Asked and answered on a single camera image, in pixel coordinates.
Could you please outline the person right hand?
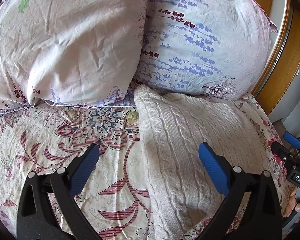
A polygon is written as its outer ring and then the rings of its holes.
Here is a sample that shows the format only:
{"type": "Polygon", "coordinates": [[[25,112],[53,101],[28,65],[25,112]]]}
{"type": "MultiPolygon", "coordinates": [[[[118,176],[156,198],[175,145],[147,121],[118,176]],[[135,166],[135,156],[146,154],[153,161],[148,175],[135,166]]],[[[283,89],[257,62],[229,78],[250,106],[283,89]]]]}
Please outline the person right hand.
{"type": "Polygon", "coordinates": [[[290,198],[288,201],[288,204],[283,212],[283,217],[288,217],[293,210],[300,213],[300,203],[298,204],[295,198],[297,187],[294,188],[294,190],[290,194],[290,198]]]}

